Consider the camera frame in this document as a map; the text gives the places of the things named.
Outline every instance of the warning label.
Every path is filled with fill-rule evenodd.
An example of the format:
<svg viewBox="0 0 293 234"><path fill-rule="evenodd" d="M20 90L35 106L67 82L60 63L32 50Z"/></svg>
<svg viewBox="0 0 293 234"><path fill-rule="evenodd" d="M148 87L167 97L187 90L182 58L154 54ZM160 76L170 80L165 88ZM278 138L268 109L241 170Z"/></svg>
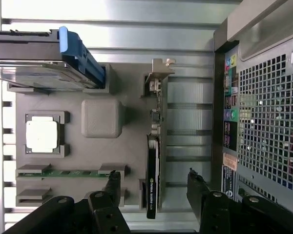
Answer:
<svg viewBox="0 0 293 234"><path fill-rule="evenodd" d="M222 185L221 191L225 193L228 198L234 200L235 194L235 171L227 166L222 168Z"/></svg>
<svg viewBox="0 0 293 234"><path fill-rule="evenodd" d="M224 153L223 164L236 172L238 159L235 156Z"/></svg>

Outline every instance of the ventilation grille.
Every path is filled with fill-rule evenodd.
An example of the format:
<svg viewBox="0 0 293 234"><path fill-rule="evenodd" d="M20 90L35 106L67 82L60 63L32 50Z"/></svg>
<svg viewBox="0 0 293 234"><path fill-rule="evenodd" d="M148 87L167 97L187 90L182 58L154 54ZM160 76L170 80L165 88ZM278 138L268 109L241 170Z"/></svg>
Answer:
<svg viewBox="0 0 293 234"><path fill-rule="evenodd" d="M293 189L293 74L286 56L240 72L239 163Z"/></svg>
<svg viewBox="0 0 293 234"><path fill-rule="evenodd" d="M261 194L265 198L268 198L269 200L271 200L273 202L277 202L277 199L273 195L267 193L265 190L263 190L263 189L259 188L258 186L254 185L252 182L250 182L249 180L245 179L244 177L239 175L239 180L242 181L247 186L249 186L250 188L252 188L255 191L257 191L259 194Z"/></svg>

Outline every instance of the green circuit board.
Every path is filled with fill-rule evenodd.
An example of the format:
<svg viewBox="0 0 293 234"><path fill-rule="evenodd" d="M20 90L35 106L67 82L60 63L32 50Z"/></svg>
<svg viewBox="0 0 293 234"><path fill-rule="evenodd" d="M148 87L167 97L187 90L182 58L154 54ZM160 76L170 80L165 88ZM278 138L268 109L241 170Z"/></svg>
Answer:
<svg viewBox="0 0 293 234"><path fill-rule="evenodd" d="M89 177L89 178L107 178L109 174L99 174L97 170L46 170L42 173L19 173L18 177Z"/></svg>

